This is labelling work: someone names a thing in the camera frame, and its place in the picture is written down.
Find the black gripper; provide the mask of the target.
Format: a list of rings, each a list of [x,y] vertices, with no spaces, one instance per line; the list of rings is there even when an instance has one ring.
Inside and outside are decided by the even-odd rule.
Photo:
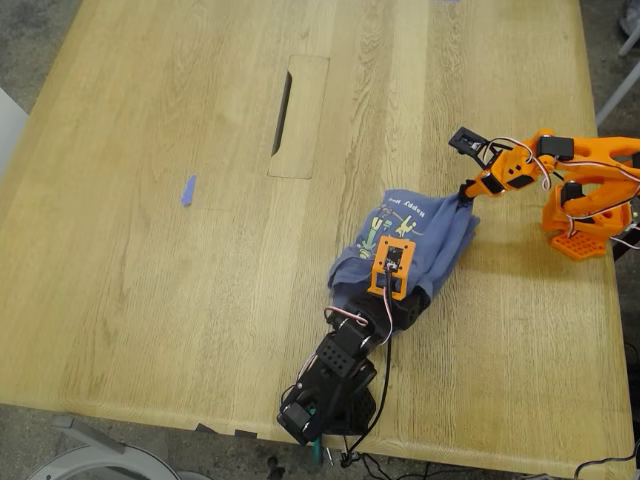
[[[370,293],[362,293],[349,299],[346,310],[366,319],[377,334],[388,334],[389,331],[405,331],[410,328],[430,302],[427,293],[421,287],[415,287],[403,300],[393,300],[389,304],[392,321],[389,321],[383,298]]]

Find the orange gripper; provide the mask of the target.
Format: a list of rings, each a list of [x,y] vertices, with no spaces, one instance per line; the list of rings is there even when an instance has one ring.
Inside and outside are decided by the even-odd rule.
[[[482,151],[482,170],[459,188],[463,206],[472,205],[477,197],[500,196],[521,190],[542,180],[548,188],[548,170],[525,143],[489,143]]]

